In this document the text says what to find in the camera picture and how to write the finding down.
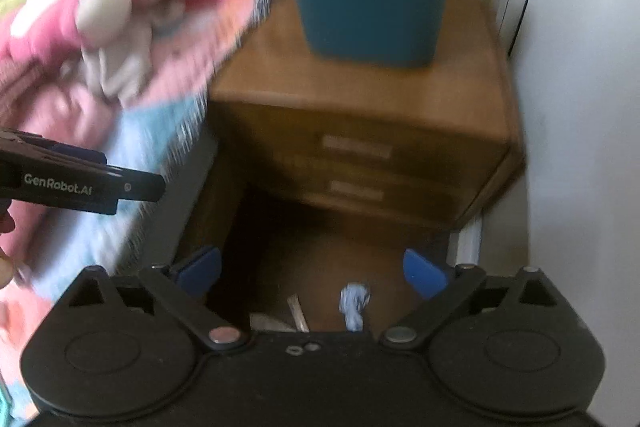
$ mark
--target black device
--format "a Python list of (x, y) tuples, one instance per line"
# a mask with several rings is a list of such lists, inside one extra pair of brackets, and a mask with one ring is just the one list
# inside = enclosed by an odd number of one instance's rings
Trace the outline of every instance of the black device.
[(86, 268), (26, 346), (31, 427), (596, 426), (602, 349), (542, 271), (449, 286), (388, 328), (246, 335), (166, 269)]
[(113, 215), (118, 200), (158, 201), (164, 189), (162, 176), (107, 165), (101, 152), (0, 128), (0, 199)]

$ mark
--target brown floor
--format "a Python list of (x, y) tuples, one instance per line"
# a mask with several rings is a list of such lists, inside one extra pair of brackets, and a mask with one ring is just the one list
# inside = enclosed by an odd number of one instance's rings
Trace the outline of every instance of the brown floor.
[[(365, 320), (376, 335), (415, 308), (420, 298), (402, 274), (405, 248), (423, 248), (430, 232), (324, 211), (249, 190), (225, 243), (223, 276), (207, 304), (248, 327), (248, 312), (292, 324), (287, 296), (297, 293), (312, 331), (344, 330), (340, 290), (370, 287)], [(446, 248), (437, 251), (443, 262)]]

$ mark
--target wooden nightstand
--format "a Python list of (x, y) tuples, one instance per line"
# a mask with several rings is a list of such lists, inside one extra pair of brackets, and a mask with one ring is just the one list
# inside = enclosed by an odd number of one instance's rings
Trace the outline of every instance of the wooden nightstand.
[(275, 0), (210, 99), (251, 181), (313, 205), (460, 227), (523, 163), (506, 56), (475, 0), (447, 1), (435, 60), (415, 69), (318, 57), (295, 0)]

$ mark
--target blanket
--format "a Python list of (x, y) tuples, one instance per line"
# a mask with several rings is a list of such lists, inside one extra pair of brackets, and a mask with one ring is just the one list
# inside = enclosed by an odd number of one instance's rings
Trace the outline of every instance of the blanket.
[[(183, 1), (185, 15), (154, 32), (153, 75), (139, 97), (117, 109), (90, 97), (109, 111), (109, 116), (101, 117), (109, 128), (101, 147), (109, 163), (159, 172), (168, 183), (198, 137), (210, 80), (246, 30), (266, 16), (270, 4), (270, 0)], [(79, 83), (71, 85), (87, 92)], [(49, 86), (57, 84), (45, 83), (40, 89)], [(38, 233), (28, 238), (18, 233), (21, 239), (12, 239), (31, 267), (26, 283), (12, 282), (0, 291), (0, 373), (12, 398), (14, 418), (35, 413), (18, 366), (28, 339), (84, 266), (99, 264), (109, 273), (135, 266), (152, 210), (153, 204), (137, 201), (121, 201), (115, 216), (57, 210), (39, 222)], [(10, 250), (15, 255), (15, 247)]]

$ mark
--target pink plush toy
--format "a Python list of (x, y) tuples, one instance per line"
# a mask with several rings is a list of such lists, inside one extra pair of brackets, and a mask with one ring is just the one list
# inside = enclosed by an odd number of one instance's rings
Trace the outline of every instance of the pink plush toy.
[(0, 22), (0, 58), (36, 58), (59, 68), (75, 51), (101, 48), (129, 22), (132, 7), (159, 0), (27, 0)]

